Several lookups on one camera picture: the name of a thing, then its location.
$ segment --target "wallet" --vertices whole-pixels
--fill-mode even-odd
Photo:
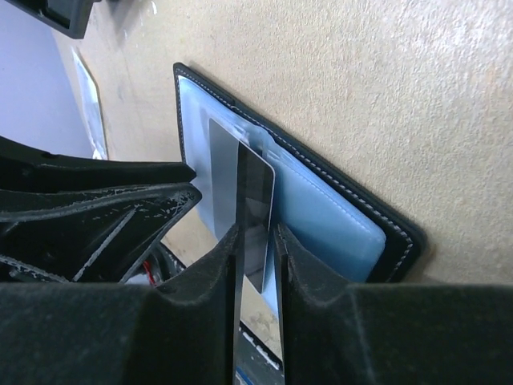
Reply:
[[[192,183],[203,195],[196,208],[217,239],[237,220],[237,168],[212,166],[219,164],[215,153],[236,159],[235,148],[212,146],[212,120],[273,169],[269,237],[277,223],[287,225],[351,282],[399,282],[424,253],[426,235],[417,225],[329,161],[199,72],[176,63],[174,77],[182,160],[196,172]],[[273,244],[269,239],[261,293],[277,312]]]

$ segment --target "open wallet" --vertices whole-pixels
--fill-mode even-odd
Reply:
[[[399,282],[425,233],[277,125],[176,63],[180,150],[203,196],[200,219],[220,240],[245,229],[244,273],[278,313],[273,229],[350,282]]]

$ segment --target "red wire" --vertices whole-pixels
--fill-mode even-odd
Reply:
[[[143,262],[143,268],[144,271],[146,271],[147,279],[150,281],[152,286],[157,286],[155,279],[153,278],[153,274],[151,273],[151,266],[150,262],[144,261]]]

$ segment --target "black object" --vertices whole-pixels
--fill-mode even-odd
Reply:
[[[70,38],[82,39],[86,34],[93,4],[101,0],[7,1]]]
[[[0,137],[0,280],[125,282],[201,198],[181,163],[41,152]]]
[[[232,383],[239,246],[233,228],[158,291],[0,285],[2,384]]]
[[[327,160],[294,139],[277,125],[243,104],[226,90],[193,69],[176,63],[174,66],[176,110],[182,160],[185,162],[184,136],[181,120],[179,76],[190,79],[241,118],[255,124],[273,136],[276,143],[295,156],[302,164],[341,194],[352,205],[376,223],[386,235],[386,246],[368,282],[399,282],[427,247],[425,233],[403,215],[363,188]]]
[[[276,232],[288,385],[513,380],[512,287],[353,284]]]

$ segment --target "beige surface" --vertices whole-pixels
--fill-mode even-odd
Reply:
[[[425,278],[513,278],[511,2],[101,2],[78,46],[113,159],[180,158],[182,61],[426,229]],[[206,235],[191,239],[188,218],[169,240],[198,256]]]

